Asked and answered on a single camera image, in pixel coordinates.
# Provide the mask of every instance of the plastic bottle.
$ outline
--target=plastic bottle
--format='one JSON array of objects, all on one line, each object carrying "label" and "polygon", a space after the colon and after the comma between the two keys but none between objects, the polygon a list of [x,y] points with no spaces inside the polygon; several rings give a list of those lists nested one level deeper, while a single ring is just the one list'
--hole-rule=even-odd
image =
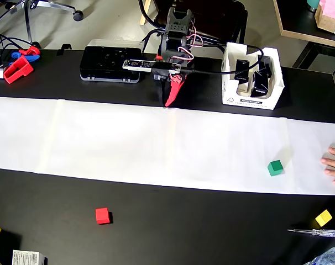
[{"label": "plastic bottle", "polygon": [[308,262],[305,265],[335,265],[335,247],[314,258],[313,261]]}]

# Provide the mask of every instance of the white box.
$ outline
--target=white box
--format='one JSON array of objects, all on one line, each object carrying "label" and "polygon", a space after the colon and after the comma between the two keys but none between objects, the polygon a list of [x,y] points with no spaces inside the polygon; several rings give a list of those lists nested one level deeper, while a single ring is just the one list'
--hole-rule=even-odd
[{"label": "white box", "polygon": [[[280,61],[277,49],[264,48],[262,50],[264,55],[269,56],[272,61],[272,76],[269,79],[267,95],[263,97],[252,98],[250,97],[250,87],[247,92],[237,91],[239,81],[234,80],[234,74],[222,75],[223,104],[258,109],[274,109],[284,88],[283,75],[280,68]],[[260,51],[254,52],[252,54],[246,53],[246,45],[227,43],[222,63],[222,71],[235,71],[237,59],[248,60],[251,66],[257,62],[258,55],[261,55]],[[258,70],[258,65],[249,70],[249,84],[252,84],[253,73]]]},{"label": "white box", "polygon": [[12,265],[44,265],[45,257],[40,252],[13,250]]}]

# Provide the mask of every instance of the black table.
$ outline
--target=black table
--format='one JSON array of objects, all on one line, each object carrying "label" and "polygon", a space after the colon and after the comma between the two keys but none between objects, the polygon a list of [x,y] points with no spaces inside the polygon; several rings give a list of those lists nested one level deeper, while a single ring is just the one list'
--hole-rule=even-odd
[{"label": "black table", "polygon": [[[35,71],[1,97],[65,98],[158,106],[154,82],[91,83],[79,78],[82,51],[43,51]],[[216,70],[220,60],[196,58]],[[221,103],[219,76],[191,75],[176,107],[335,123],[329,74],[282,68],[286,89],[274,111]],[[310,93],[324,88],[323,94]],[[99,226],[95,208],[113,223]],[[0,259],[9,251],[40,251],[49,264],[304,264],[335,246],[335,238],[300,236],[290,227],[319,228],[327,209],[335,229],[335,196],[218,192],[38,175],[0,169]]]},{"label": "black table", "polygon": [[293,67],[308,69],[318,54],[335,57],[335,34],[317,27],[306,0],[273,2],[281,35],[308,41]]}]

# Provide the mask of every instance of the red clamp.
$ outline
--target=red clamp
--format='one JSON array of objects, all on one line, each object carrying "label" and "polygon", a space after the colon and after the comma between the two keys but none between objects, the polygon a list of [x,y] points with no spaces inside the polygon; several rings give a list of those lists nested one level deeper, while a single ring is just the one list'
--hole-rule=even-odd
[{"label": "red clamp", "polygon": [[27,76],[33,71],[33,67],[30,65],[28,60],[22,55],[12,65],[10,65],[4,72],[4,79],[9,83],[13,83],[21,76]]},{"label": "red clamp", "polygon": [[169,98],[167,99],[165,106],[168,107],[172,102],[174,102],[174,100],[177,97],[177,94],[180,91],[180,88],[182,87],[182,85],[184,84],[184,81],[186,79],[185,75],[173,75],[170,76],[171,79],[171,91],[170,91],[170,95]]},{"label": "red clamp", "polygon": [[35,46],[30,46],[26,51],[25,50],[19,50],[19,53],[22,55],[40,55],[40,50],[37,49]]}]

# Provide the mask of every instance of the green cube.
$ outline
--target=green cube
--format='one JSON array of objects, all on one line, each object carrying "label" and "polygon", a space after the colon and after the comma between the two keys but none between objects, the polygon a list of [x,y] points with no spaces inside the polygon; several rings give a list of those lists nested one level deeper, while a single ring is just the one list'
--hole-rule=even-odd
[{"label": "green cube", "polygon": [[267,168],[271,176],[279,175],[283,172],[283,166],[279,160],[270,162]]}]

